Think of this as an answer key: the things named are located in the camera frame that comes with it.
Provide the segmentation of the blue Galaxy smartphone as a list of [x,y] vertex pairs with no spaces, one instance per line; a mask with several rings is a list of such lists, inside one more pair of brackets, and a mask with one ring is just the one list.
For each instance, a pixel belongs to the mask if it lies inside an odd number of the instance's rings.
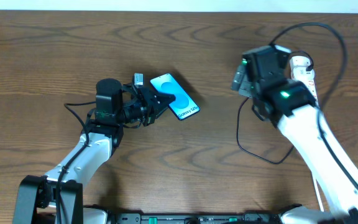
[[169,104],[173,114],[184,120],[200,111],[199,106],[189,94],[174,79],[173,75],[166,73],[150,80],[150,84],[159,92],[175,96],[175,100]]

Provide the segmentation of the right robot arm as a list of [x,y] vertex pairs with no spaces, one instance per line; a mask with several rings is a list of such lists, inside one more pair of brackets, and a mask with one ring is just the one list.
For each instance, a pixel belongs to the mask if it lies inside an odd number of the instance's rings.
[[292,143],[329,205],[327,212],[291,205],[269,222],[358,223],[358,168],[322,113],[313,59],[275,44],[246,51],[231,88],[251,99],[255,115]]

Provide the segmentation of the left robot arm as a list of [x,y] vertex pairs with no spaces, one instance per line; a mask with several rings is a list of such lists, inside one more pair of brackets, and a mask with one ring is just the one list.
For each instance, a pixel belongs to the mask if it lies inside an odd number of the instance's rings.
[[175,96],[142,84],[107,78],[96,84],[96,106],[82,126],[74,149],[43,176],[26,176],[19,185],[13,223],[113,223],[106,209],[83,204],[83,189],[119,147],[124,129],[148,126]]

